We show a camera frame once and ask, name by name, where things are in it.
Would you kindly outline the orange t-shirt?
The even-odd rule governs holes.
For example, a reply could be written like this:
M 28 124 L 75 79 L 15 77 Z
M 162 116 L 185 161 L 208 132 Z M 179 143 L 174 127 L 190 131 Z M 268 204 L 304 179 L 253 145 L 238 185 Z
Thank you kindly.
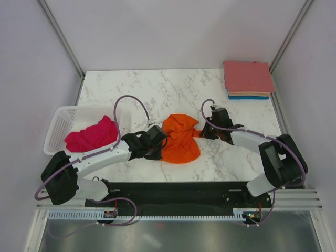
M 196 160 L 200 148 L 195 138 L 200 131 L 195 129 L 198 120 L 186 114 L 171 114 L 163 121 L 163 131 L 167 135 L 167 143 L 161 152 L 161 160 L 172 164 L 185 164 Z

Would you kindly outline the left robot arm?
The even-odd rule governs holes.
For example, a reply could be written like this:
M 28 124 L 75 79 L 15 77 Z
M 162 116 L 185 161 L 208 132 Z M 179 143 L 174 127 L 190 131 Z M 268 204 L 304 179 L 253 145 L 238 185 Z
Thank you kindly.
M 86 176 L 109 165 L 134 159 L 158 161 L 166 144 L 167 135 L 160 122 L 151 124 L 147 131 L 127 133 L 120 141 L 97 150 L 72 155 L 59 151 L 40 176 L 42 188 L 48 194 L 45 199 L 51 200 L 53 205 L 62 205 L 73 198 L 85 198 L 111 206 L 115 193 L 108 188 L 108 182 L 88 180 Z

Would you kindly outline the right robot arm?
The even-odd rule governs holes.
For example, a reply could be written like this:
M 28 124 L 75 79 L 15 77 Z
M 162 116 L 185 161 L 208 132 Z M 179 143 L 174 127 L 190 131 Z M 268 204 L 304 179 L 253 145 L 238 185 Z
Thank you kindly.
M 223 107 L 211 106 L 210 117 L 201 113 L 205 120 L 201 137 L 248 149 L 261 158 L 264 172 L 247 182 L 240 194 L 245 206 L 254 206 L 265 193 L 304 185 L 308 167 L 290 135 L 266 136 L 233 124 Z

